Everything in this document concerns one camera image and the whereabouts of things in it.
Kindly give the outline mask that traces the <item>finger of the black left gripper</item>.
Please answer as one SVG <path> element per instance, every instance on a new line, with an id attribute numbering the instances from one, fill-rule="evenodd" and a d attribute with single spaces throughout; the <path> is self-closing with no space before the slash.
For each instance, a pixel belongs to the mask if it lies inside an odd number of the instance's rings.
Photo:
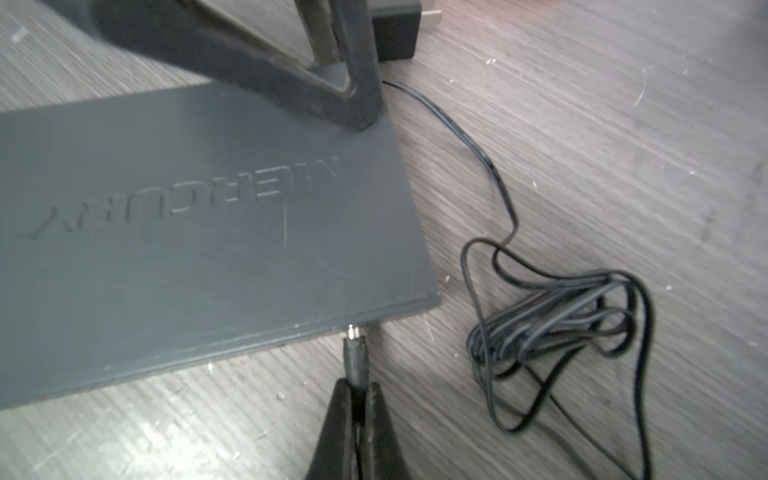
<path id="1" fill-rule="evenodd" d="M 336 86 L 201 1 L 50 1 L 87 35 L 215 80 L 260 92 L 354 131 L 383 109 L 375 35 L 364 1 L 299 1 L 318 65 L 345 63 Z"/>

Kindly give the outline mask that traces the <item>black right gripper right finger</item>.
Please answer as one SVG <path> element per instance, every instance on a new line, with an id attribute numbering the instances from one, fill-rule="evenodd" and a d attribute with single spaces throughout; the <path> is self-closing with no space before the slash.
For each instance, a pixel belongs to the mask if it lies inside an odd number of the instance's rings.
<path id="1" fill-rule="evenodd" d="M 384 392 L 377 382 L 370 384 L 366 394 L 358 457 L 361 479 L 412 479 L 397 439 Z"/>

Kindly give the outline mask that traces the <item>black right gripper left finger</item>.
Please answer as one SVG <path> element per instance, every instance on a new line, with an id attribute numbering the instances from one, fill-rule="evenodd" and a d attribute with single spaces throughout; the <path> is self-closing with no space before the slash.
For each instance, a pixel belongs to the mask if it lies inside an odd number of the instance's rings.
<path id="1" fill-rule="evenodd" d="M 356 459 L 353 428 L 351 389 L 345 379 L 338 379 L 305 476 L 307 480 L 349 480 L 353 477 L 353 461 Z"/>

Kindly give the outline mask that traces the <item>black power adapter with cord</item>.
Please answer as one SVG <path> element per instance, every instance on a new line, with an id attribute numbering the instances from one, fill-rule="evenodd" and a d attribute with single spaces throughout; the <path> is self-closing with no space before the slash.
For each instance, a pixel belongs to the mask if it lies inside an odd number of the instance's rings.
<path id="1" fill-rule="evenodd" d="M 646 375 L 653 344 L 656 312 L 646 285 L 620 269 L 598 269 L 578 275 L 546 272 L 509 247 L 520 227 L 509 190 L 490 156 L 441 107 L 402 84 L 392 88 L 427 108 L 483 164 L 501 196 L 511 223 L 502 240 L 476 237 L 462 247 L 459 264 L 476 324 L 466 339 L 473 377 L 483 391 L 490 420 L 504 435 L 518 437 L 533 428 L 548 435 L 582 474 L 595 476 L 572 445 L 539 420 L 552 403 L 565 420 L 627 478 L 635 473 L 578 422 L 554 395 L 554 387 L 570 363 L 587 347 L 606 359 L 625 355 L 640 343 L 633 379 L 633 411 L 641 455 L 640 478 L 654 475 L 652 447 L 644 406 Z M 492 248 L 491 266 L 500 280 L 526 292 L 526 297 L 487 316 L 469 271 L 472 247 Z"/>

